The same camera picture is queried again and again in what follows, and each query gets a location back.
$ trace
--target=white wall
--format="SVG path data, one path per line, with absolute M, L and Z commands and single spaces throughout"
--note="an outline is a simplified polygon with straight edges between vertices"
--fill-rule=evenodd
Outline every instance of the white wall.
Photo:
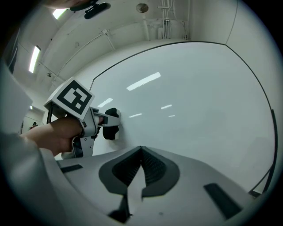
M 233 26 L 237 0 L 191 0 L 190 2 L 191 40 L 225 44 Z
M 253 70 L 274 109 L 278 129 L 276 170 L 283 158 L 283 65 L 282 55 L 269 31 L 241 1 L 227 45 Z
M 46 111 L 46 108 L 43 105 L 46 102 L 47 98 L 49 97 L 48 94 L 41 93 L 35 84 L 33 87 L 22 86 L 22 88 L 24 89 L 26 94 L 32 99 L 32 106 L 42 111 Z
M 253 11 L 235 0 L 191 0 L 189 24 L 192 41 L 227 44 L 259 79 L 275 111 L 279 137 L 278 169 L 283 158 L 280 140 L 283 135 L 283 65 L 269 31 Z M 263 187 L 258 187 L 258 191 L 262 192 Z
M 265 178 L 259 183 L 259 185 L 254 189 L 255 192 L 262 193 L 267 182 L 269 173 L 265 176 Z
M 27 132 L 34 122 L 36 122 L 38 126 L 41 126 L 43 114 L 43 111 L 36 108 L 33 108 L 32 110 L 30 109 L 23 119 L 22 133 Z
M 31 99 L 25 95 L 3 61 L 0 61 L 0 74 L 0 130 L 4 133 L 18 133 Z
M 83 69 L 75 74 L 76 79 L 82 83 L 87 89 L 90 89 L 92 84 L 92 80 L 108 69 L 109 67 L 113 66 L 114 64 L 124 60 L 134 54 L 137 54 L 141 51 L 168 44 L 174 42 L 185 41 L 183 39 L 164 39 L 164 40 L 153 40 L 153 41 L 141 41 L 138 43 L 134 43 L 132 45 L 128 45 L 124 48 L 116 50 L 114 52 L 108 53 L 100 58 L 94 60 L 93 62 L 86 65 Z

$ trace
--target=ceiling pipe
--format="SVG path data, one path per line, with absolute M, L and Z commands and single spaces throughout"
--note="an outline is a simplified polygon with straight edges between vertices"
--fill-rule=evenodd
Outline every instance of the ceiling pipe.
M 55 79 L 56 79 L 57 77 L 59 77 L 59 75 L 60 75 L 62 69 L 70 62 L 71 59 L 73 59 L 73 57 L 74 57 L 75 55 L 78 54 L 78 52 L 80 52 L 80 51 L 81 51 L 85 46 L 87 46 L 89 43 L 91 43 L 92 41 L 94 41 L 94 40 L 96 40 L 97 38 L 99 38 L 101 35 L 104 35 L 104 33 L 99 34 L 98 36 L 96 36 L 95 38 L 93 38 L 92 40 L 90 40 L 87 44 L 83 45 L 80 49 L 78 49 L 78 50 L 71 56 L 71 58 L 68 59 L 67 62 L 61 67 L 61 69 L 60 69 L 59 72 L 58 72 L 58 75 L 52 80 L 52 82 L 54 82 Z
M 144 14 L 142 15 L 142 18 L 143 18 L 143 26 L 144 26 L 144 28 L 145 28 L 145 37 L 146 37 L 146 40 L 147 40 L 147 41 L 150 41 L 149 28 L 147 27 L 147 22 L 146 22 L 146 19 L 145 19 L 145 15 L 144 15 Z
M 169 9 L 169 0 L 167 0 L 167 6 L 158 6 L 157 8 L 162 8 L 162 9 Z
M 108 31 L 105 29 L 105 30 L 103 30 L 102 32 L 103 32 L 103 34 L 106 35 L 107 40 L 109 41 L 109 43 L 110 43 L 110 45 L 111 45 L 111 47 L 112 47 L 112 50 L 116 50 L 115 47 L 114 47 L 114 45 L 113 45 L 113 43 L 111 42 L 109 36 L 107 35 Z
M 190 10 L 191 10 L 191 0 L 188 0 L 188 8 L 187 8 L 187 34 L 186 34 L 186 39 L 190 40 L 189 36 L 189 20 L 190 20 Z

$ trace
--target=hand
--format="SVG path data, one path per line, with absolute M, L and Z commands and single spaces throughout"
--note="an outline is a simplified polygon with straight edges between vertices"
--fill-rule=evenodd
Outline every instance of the hand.
M 72 150 L 72 139 L 82 132 L 79 121 L 72 117 L 64 117 L 44 126 L 35 127 L 21 137 L 33 140 L 39 148 L 46 148 L 56 156 L 61 152 Z
M 81 5 L 90 0 L 46 0 L 44 4 L 50 8 L 63 9 Z

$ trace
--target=fluorescent light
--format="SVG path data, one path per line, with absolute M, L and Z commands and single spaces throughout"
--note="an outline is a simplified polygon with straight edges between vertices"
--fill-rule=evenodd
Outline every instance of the fluorescent light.
M 136 116 L 139 116 L 139 115 L 142 115 L 142 113 L 139 113 L 139 114 L 136 114 L 136 115 L 132 115 L 129 118 L 133 118 L 133 117 L 136 117 Z
M 172 107 L 172 104 L 162 107 L 161 109 Z
M 29 69 L 31 73 L 34 73 L 34 67 L 35 67 L 35 63 L 39 55 L 39 52 L 40 52 L 40 48 L 36 46 L 34 48 L 34 52 L 32 53 L 32 57 L 31 57 L 31 64 L 30 64 L 30 69 Z
M 108 98 L 106 101 L 104 101 L 103 103 L 99 104 L 98 107 L 102 108 L 104 105 L 110 103 L 111 101 L 113 101 L 113 99 L 112 98 Z
M 136 89 L 136 88 L 138 88 L 138 87 L 140 87 L 140 86 L 142 86 L 142 85 L 144 85 L 146 83 L 149 83 L 152 80 L 158 79 L 159 77 L 161 77 L 161 75 L 160 75 L 159 72 L 157 72 L 157 73 L 155 73 L 153 75 L 150 75 L 150 76 L 148 76 L 148 77 L 146 77 L 146 78 L 144 78 L 144 79 L 142 79 L 142 80 L 140 80 L 140 81 L 130 85 L 129 87 L 127 87 L 127 90 L 128 91 L 134 90 L 134 89 Z
M 58 19 L 67 9 L 56 9 L 53 12 L 53 16 Z

